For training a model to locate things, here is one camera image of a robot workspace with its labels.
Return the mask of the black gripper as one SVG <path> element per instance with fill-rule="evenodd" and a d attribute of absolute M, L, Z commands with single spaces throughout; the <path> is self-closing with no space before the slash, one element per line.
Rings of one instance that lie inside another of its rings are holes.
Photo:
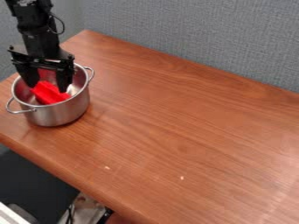
<path fill-rule="evenodd" d="M 56 83 L 61 93 L 72 83 L 74 56 L 61 49 L 54 27 L 17 28 L 22 36 L 21 45 L 10 45 L 8 52 L 22 81 L 33 88 L 40 80 L 38 68 L 56 70 Z"/>

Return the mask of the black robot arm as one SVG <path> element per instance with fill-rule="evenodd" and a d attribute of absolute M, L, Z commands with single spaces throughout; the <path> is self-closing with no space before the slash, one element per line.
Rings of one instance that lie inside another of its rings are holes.
<path fill-rule="evenodd" d="M 61 20 L 52 13 L 52 1 L 4 1 L 16 17 L 16 28 L 22 36 L 22 44 L 8 47 L 14 69 L 30 88 L 41 78 L 38 69 L 53 71 L 57 88 L 65 93 L 74 73 L 74 56 L 60 47 L 62 31 L 57 31 L 54 20 Z"/>

